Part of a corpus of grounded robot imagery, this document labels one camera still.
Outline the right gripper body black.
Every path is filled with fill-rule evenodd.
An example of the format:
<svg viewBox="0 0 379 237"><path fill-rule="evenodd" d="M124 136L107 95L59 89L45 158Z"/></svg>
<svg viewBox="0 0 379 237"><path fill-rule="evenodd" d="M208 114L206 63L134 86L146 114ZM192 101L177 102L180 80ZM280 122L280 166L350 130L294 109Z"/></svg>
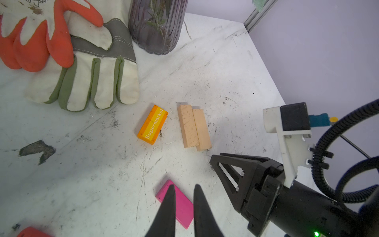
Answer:
<svg viewBox="0 0 379 237"><path fill-rule="evenodd" d="M260 237L269 223L273 204L285 179L281 163L267 158L252 160L253 170L247 174L248 190L240 214L248 221L247 229Z"/></svg>

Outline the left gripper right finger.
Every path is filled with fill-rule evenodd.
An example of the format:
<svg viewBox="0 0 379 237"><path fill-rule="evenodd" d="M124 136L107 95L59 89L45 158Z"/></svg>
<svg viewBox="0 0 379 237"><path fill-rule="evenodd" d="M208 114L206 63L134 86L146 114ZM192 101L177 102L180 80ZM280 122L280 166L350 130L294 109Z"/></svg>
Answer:
<svg viewBox="0 0 379 237"><path fill-rule="evenodd" d="M219 226L212 214L205 194L199 184L194 188L194 236L223 237Z"/></svg>

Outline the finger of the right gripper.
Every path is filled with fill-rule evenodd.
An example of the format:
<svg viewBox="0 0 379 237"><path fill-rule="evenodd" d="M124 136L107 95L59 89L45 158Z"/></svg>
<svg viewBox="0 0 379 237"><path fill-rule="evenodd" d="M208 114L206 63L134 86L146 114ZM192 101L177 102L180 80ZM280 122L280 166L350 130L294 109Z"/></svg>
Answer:
<svg viewBox="0 0 379 237"><path fill-rule="evenodd" d="M238 213L249 201L253 189L262 188L271 164L270 158L227 153L211 156L210 163Z"/></svg>

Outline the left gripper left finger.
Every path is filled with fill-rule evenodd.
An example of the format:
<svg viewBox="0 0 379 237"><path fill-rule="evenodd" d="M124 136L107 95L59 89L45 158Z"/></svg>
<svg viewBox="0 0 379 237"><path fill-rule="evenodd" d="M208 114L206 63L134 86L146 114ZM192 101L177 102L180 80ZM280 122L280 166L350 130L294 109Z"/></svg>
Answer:
<svg viewBox="0 0 379 237"><path fill-rule="evenodd" d="M174 237L175 223L176 194L174 185L170 185L145 237Z"/></svg>

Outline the magenta block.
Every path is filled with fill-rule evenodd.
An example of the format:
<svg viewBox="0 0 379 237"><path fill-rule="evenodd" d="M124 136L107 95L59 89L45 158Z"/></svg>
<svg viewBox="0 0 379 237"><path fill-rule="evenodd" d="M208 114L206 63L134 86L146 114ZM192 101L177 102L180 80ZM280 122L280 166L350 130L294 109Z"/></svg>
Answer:
<svg viewBox="0 0 379 237"><path fill-rule="evenodd" d="M186 195L173 183L167 180L162 188L156 194L156 199L163 202L169 187L173 185L176 195L176 220L185 228L188 229L194 219L193 203Z"/></svg>

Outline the natural wood block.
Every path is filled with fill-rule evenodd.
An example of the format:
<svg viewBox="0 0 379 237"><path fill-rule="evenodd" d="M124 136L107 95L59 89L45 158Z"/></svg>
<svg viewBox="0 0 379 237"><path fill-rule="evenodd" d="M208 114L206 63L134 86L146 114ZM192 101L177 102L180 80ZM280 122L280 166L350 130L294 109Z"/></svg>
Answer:
<svg viewBox="0 0 379 237"><path fill-rule="evenodd" d="M193 109L194 121L198 136L199 145L196 146L198 152L212 148L210 134L203 109Z"/></svg>
<svg viewBox="0 0 379 237"><path fill-rule="evenodd" d="M196 147L199 145L194 115L191 105L179 105L178 116L184 148Z"/></svg>

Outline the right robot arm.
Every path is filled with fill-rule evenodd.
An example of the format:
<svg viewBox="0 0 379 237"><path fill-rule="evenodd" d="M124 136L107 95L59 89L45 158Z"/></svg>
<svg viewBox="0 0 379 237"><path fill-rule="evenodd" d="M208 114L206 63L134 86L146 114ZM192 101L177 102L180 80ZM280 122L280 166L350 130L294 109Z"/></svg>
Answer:
<svg viewBox="0 0 379 237"><path fill-rule="evenodd" d="M221 153L210 160L234 209L261 236L273 223L288 237L376 237L379 194L358 213L350 213L321 193L295 181L284 186L281 163L265 158Z"/></svg>

